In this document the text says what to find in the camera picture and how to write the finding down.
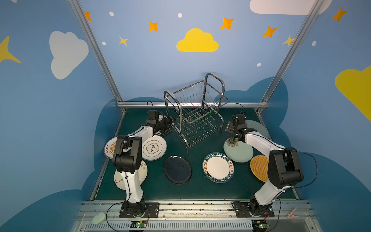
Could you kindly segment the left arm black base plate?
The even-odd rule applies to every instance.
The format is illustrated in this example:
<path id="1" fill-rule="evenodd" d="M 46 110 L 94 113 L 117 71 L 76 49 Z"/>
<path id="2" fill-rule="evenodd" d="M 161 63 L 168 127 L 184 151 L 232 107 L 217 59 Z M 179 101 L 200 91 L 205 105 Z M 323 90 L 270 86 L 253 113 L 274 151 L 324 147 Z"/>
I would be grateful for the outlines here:
<path id="1" fill-rule="evenodd" d="M 137 203 L 124 202 L 121 206 L 120 218 L 158 218 L 159 203 L 146 203 L 142 200 Z"/>

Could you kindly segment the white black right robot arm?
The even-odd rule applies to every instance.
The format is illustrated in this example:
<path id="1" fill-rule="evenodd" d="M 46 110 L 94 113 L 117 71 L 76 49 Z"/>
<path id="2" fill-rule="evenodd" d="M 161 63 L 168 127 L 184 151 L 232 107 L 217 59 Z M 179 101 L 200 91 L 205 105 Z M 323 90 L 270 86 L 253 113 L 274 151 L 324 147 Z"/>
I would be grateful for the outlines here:
<path id="1" fill-rule="evenodd" d="M 282 192 L 304 180 L 298 151 L 285 148 L 262 136 L 245 123 L 228 122 L 226 131 L 258 150 L 268 158 L 268 180 L 251 198 L 250 207 L 261 209 L 271 206 Z"/>

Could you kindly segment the black round plate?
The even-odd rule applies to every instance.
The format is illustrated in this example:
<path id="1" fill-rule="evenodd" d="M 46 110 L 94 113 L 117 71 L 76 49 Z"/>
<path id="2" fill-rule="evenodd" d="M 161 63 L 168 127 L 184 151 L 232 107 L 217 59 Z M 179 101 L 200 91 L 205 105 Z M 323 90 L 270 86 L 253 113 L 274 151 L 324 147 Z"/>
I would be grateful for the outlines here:
<path id="1" fill-rule="evenodd" d="M 164 173 L 167 179 L 176 185 L 187 183 L 192 177 L 192 166 L 183 157 L 170 156 L 164 162 Z"/>

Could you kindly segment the stainless steel dish rack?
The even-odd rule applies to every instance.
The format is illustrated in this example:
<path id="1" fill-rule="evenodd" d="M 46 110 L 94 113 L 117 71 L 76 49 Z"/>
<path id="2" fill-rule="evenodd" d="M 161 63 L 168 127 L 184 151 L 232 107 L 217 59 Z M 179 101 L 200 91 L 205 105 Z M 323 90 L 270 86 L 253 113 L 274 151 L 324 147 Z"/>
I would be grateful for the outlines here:
<path id="1" fill-rule="evenodd" d="M 219 109 L 230 102 L 224 81 L 209 72 L 205 78 L 175 92 L 164 91 L 166 114 L 174 116 L 172 128 L 185 143 L 186 151 L 225 124 Z"/>

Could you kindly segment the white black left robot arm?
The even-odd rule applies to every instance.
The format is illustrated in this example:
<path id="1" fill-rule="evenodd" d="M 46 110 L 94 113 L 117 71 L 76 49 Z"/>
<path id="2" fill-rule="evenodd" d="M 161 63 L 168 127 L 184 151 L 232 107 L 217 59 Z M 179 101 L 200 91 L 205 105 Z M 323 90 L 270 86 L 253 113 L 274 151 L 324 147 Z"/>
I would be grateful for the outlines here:
<path id="1" fill-rule="evenodd" d="M 140 204 L 145 201 L 139 179 L 142 160 L 158 160 L 167 151 L 163 138 L 171 132 L 174 119 L 159 111 L 150 111 L 144 125 L 128 135 L 117 137 L 112 163 L 121 173 L 126 188 L 125 203 Z"/>

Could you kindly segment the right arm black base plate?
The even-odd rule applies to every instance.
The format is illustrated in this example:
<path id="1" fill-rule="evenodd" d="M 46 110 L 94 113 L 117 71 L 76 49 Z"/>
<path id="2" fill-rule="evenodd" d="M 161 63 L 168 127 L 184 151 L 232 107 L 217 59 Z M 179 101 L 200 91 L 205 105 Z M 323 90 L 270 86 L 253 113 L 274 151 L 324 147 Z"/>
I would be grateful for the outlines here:
<path id="1" fill-rule="evenodd" d="M 274 217 L 274 212 L 272 204 L 261 206 L 255 200 L 252 202 L 232 202 L 232 207 L 235 210 L 236 217 L 238 218 L 265 218 L 265 217 Z"/>

